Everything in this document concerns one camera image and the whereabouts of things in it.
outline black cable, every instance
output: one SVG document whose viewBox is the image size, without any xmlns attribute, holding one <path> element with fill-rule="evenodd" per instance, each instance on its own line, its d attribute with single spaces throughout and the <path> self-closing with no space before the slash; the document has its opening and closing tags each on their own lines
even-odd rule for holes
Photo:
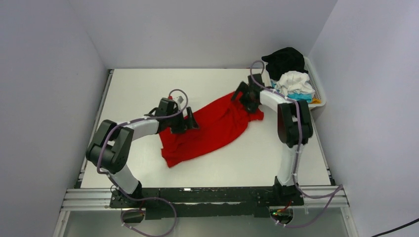
<svg viewBox="0 0 419 237">
<path fill-rule="evenodd" d="M 375 235 L 375 236 L 372 236 L 372 237 L 383 236 L 383 235 L 386 235 L 386 234 L 388 234 L 388 233 L 391 233 L 391 232 L 394 232 L 394 231 L 398 231 L 398 230 L 400 230 L 400 229 L 403 229 L 403 228 L 405 228 L 405 227 L 408 227 L 408 226 L 410 226 L 410 225 L 413 225 L 414 223 L 416 223 L 416 222 L 418 222 L 418 221 L 419 221 L 419 218 L 417 218 L 416 220 L 411 221 L 411 222 L 409 222 L 409 223 L 407 223 L 407 224 L 404 224 L 404 225 L 402 225 L 402 226 L 399 226 L 399 227 L 397 227 L 397 228 L 394 228 L 393 230 L 389 230 L 389 231 L 386 231 L 386 232 L 380 233 L 380 234 Z"/>
</svg>

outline metal frame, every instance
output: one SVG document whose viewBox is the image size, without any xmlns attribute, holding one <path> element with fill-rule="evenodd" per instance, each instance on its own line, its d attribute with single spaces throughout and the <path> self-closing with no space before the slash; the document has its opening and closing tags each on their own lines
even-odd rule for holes
<svg viewBox="0 0 419 237">
<path fill-rule="evenodd" d="M 105 85 L 105 89 L 102 95 L 102 99 L 98 108 L 96 119 L 93 126 L 93 131 L 90 137 L 92 139 L 94 132 L 97 129 L 100 116 L 102 114 L 103 105 L 106 100 L 106 96 L 109 90 L 109 86 L 112 80 L 114 70 L 111 70 L 108 75 L 108 79 Z M 315 126 L 313 117 L 311 118 L 313 122 L 314 130 L 316 131 L 317 139 L 319 141 L 320 149 L 322 151 L 323 159 L 325 166 L 328 170 L 329 177 L 332 179 L 332 175 L 327 164 L 322 145 L 320 143 L 320 138 L 317 133 L 317 128 Z M 127 208 L 110 208 L 109 204 L 111 202 L 112 193 L 110 189 L 80 189 L 81 182 L 84 177 L 84 171 L 87 166 L 87 160 L 84 158 L 82 168 L 79 174 L 79 179 L 75 185 L 75 189 L 68 189 L 64 196 L 63 204 L 61 206 L 60 214 L 57 220 L 57 225 L 54 230 L 53 237 L 63 237 L 65 234 L 65 229 L 67 227 L 68 219 L 72 211 L 122 211 Z M 326 195 L 334 191 L 337 186 L 301 186 L 302 190 L 309 195 Z M 303 206 L 293 206 L 293 208 L 304 208 L 306 213 L 308 213 L 308 208 L 323 208 L 329 198 L 322 199 L 310 199 L 303 197 L 304 205 Z M 358 232 L 355 227 L 355 223 L 352 218 L 352 214 L 349 209 L 349 202 L 344 190 L 341 190 L 333 198 L 331 208 L 340 208 L 343 219 L 346 225 L 347 232 L 350 237 L 358 237 Z M 270 206 L 270 209 L 280 209 L 283 206 Z"/>
</svg>

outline white plastic basket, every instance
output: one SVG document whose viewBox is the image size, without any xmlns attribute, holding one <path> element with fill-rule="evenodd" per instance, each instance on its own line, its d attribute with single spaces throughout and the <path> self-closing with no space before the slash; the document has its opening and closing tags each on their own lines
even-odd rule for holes
<svg viewBox="0 0 419 237">
<path fill-rule="evenodd" d="M 322 103 L 320 104 L 308 104 L 308 107 L 315 108 L 315 107 L 323 106 L 326 104 L 326 97 L 325 97 L 323 87 L 318 80 L 319 77 L 317 76 L 316 70 L 311 64 L 310 59 L 308 59 L 307 57 L 304 57 L 304 60 L 305 60 L 304 69 L 308 71 L 308 76 L 310 77 L 309 83 L 313 87 L 313 89 L 316 90 L 316 93 L 314 93 L 314 98 L 322 101 Z M 265 85 L 271 84 L 271 80 L 269 78 L 269 74 L 267 71 L 263 73 L 262 78 Z"/>
</svg>

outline pile of clothes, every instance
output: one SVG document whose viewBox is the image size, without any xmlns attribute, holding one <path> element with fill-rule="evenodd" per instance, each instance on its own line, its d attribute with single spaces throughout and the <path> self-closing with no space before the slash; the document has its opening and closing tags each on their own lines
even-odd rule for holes
<svg viewBox="0 0 419 237">
<path fill-rule="evenodd" d="M 308 82 L 310 77 L 304 69 L 304 57 L 298 50 L 292 47 L 283 48 L 263 56 L 262 60 L 268 63 L 266 70 L 273 88 L 289 98 L 313 102 L 316 91 Z"/>
</svg>

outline gray wall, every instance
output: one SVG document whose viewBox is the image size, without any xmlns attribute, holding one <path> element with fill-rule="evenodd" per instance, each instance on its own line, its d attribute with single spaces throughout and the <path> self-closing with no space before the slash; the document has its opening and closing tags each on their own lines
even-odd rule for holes
<svg viewBox="0 0 419 237">
<path fill-rule="evenodd" d="M 51 236 L 106 69 L 66 0 L 0 3 L 0 236 Z"/>
<path fill-rule="evenodd" d="M 360 236 L 419 217 L 418 42 L 417 0 L 339 0 L 310 53 L 328 99 L 319 135 Z"/>
<path fill-rule="evenodd" d="M 303 224 L 314 218 L 320 210 L 310 209 L 308 215 L 303 209 L 295 211 L 293 225 Z M 72 212 L 65 237 L 138 237 L 141 236 L 126 227 L 121 227 L 120 212 Z M 151 235 L 161 235 L 169 230 L 172 218 L 144 221 L 134 227 Z M 252 216 L 179 218 L 168 237 L 346 237 L 340 208 L 329 209 L 313 225 L 301 229 L 285 229 L 275 226 L 270 218 Z"/>
<path fill-rule="evenodd" d="M 308 54 L 336 0 L 70 0 L 108 68 L 248 67 Z"/>
</svg>

